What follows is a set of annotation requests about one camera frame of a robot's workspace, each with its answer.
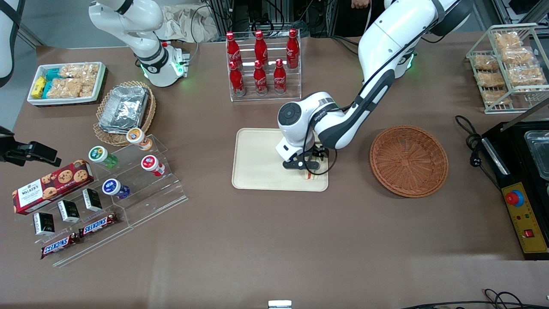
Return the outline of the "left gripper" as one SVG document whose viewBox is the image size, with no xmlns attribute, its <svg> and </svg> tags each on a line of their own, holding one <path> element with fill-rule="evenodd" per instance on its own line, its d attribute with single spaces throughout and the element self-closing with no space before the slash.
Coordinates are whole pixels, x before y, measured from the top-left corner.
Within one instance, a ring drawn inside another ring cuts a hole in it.
<svg viewBox="0 0 549 309">
<path fill-rule="evenodd" d="M 317 161 L 323 161 L 329 158 L 330 150 L 324 146 L 312 147 L 312 160 L 293 160 L 294 157 L 303 153 L 303 146 L 293 146 L 286 137 L 276 145 L 276 151 L 284 161 L 282 166 L 287 170 L 310 170 L 316 171 L 321 164 Z"/>
</svg>

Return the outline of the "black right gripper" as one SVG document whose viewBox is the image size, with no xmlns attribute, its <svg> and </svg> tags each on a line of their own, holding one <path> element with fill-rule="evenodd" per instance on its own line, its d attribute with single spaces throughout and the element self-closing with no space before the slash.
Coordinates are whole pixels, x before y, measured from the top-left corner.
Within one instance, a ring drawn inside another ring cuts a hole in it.
<svg viewBox="0 0 549 309">
<path fill-rule="evenodd" d="M 14 138 L 14 135 L 15 133 L 9 129 L 3 126 L 0 127 L 1 162 L 7 162 L 16 166 L 25 166 L 26 161 L 38 161 L 54 167 L 60 167 L 62 159 L 57 157 L 56 149 L 39 142 L 29 142 L 28 144 L 18 142 Z"/>
</svg>

